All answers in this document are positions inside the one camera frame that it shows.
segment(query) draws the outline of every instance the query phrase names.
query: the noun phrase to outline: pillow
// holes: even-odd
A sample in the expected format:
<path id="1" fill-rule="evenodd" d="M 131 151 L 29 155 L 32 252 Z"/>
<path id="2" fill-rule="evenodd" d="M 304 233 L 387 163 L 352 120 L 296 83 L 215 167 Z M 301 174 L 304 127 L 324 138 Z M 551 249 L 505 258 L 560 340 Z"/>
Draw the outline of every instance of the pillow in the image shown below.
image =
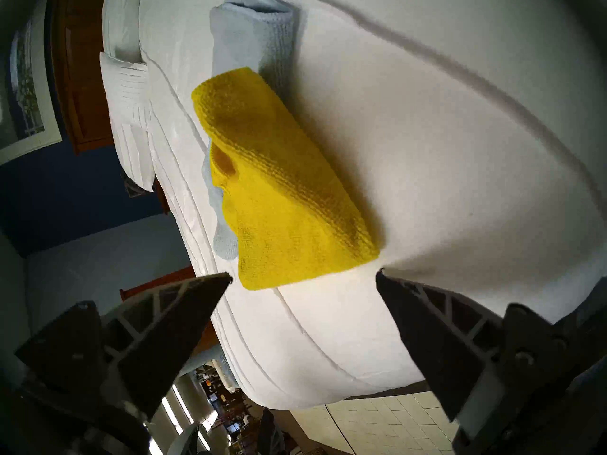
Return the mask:
<path id="1" fill-rule="evenodd" d="M 149 123 L 147 65 L 120 61 L 103 52 L 99 54 L 99 63 L 107 104 L 112 105 L 123 121 L 147 131 Z"/>
<path id="2" fill-rule="evenodd" d="M 147 65 L 123 62 L 103 52 L 99 62 L 120 164 L 133 182 L 152 191 L 156 176 L 147 131 Z"/>
<path id="3" fill-rule="evenodd" d="M 104 0 L 103 50 L 124 61 L 140 62 L 139 0 Z"/>

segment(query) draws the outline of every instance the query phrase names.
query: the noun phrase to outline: framed picture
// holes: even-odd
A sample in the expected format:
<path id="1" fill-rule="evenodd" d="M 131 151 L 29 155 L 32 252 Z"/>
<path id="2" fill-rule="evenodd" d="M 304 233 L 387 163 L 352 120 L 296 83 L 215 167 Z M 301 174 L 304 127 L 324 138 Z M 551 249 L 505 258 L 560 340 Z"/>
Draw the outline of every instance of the framed picture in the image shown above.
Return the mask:
<path id="1" fill-rule="evenodd" d="M 61 141 L 44 62 L 44 13 L 39 0 L 0 61 L 0 164 Z"/>

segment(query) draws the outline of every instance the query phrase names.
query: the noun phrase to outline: white mattress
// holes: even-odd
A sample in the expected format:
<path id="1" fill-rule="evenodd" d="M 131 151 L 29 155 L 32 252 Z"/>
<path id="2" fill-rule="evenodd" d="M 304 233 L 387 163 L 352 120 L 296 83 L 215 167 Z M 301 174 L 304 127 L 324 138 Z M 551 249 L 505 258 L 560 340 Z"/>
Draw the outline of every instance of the white mattress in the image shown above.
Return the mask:
<path id="1" fill-rule="evenodd" d="M 324 0 L 358 26 L 285 0 L 300 10 L 289 109 L 382 249 L 351 271 L 243 289 L 237 260 L 210 247 L 208 138 L 190 98 L 211 75 L 208 12 L 222 1 L 141 0 L 140 41 L 156 174 L 196 273 L 235 278 L 212 321 L 254 401 L 303 408 L 421 380 L 375 289 L 380 267 L 553 321 L 605 274 L 604 69 L 558 1 Z"/>

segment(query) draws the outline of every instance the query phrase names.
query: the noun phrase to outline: gray towel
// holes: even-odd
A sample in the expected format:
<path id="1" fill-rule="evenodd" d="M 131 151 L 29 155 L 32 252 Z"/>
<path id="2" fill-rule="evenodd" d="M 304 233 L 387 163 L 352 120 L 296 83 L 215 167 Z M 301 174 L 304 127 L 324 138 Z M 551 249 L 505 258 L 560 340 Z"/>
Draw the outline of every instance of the gray towel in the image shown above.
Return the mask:
<path id="1" fill-rule="evenodd" d="M 212 75 L 249 67 L 281 98 L 286 95 L 293 51 L 293 11 L 276 0 L 224 0 L 210 13 L 213 46 Z M 202 174 L 217 215 L 215 253 L 232 260 L 238 239 L 223 218 L 223 190 L 212 183 L 207 150 Z"/>

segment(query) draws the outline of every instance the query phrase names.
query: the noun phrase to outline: yellow towel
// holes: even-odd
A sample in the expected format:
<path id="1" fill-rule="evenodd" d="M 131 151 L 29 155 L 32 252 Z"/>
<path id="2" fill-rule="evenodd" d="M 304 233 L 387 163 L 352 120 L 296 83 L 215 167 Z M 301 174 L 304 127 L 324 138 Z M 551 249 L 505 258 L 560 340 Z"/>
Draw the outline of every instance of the yellow towel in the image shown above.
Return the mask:
<path id="1" fill-rule="evenodd" d="M 238 237 L 242 285 L 276 287 L 377 257 L 333 169 L 258 74 L 240 68 L 211 78 L 192 100 Z"/>

